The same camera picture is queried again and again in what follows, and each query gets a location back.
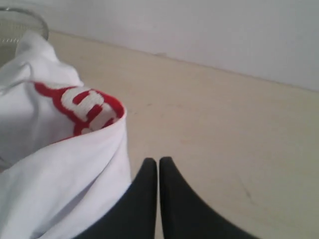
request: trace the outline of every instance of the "white cloth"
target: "white cloth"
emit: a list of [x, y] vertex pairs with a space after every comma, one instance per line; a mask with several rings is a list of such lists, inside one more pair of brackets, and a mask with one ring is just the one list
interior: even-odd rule
[[0, 69], [0, 239], [71, 239], [131, 183], [126, 111], [35, 33]]

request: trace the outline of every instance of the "wall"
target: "wall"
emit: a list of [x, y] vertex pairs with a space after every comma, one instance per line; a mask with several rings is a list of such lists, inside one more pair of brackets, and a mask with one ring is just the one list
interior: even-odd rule
[[56, 30], [319, 90], [318, 0], [11, 0], [10, 4], [38, 11]]

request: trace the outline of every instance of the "clear plastic container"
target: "clear plastic container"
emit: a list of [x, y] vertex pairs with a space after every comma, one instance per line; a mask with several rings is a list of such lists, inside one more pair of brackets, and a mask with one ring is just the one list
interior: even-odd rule
[[0, 6], [0, 67], [14, 58], [18, 42], [27, 30], [48, 39], [46, 22], [38, 14], [15, 7]]

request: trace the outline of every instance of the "red logo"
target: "red logo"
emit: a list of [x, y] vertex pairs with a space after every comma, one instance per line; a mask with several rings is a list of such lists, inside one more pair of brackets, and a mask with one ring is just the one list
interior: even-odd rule
[[75, 123], [74, 136], [107, 127], [124, 115], [117, 99], [86, 87], [35, 83], [35, 89], [51, 97], [55, 107]]

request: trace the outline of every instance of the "beige floor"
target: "beige floor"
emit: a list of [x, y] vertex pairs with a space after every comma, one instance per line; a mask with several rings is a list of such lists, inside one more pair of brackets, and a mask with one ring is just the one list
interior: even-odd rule
[[50, 41], [88, 86], [127, 106], [134, 175], [145, 157], [173, 156], [247, 231], [319, 238], [319, 93], [57, 33]]

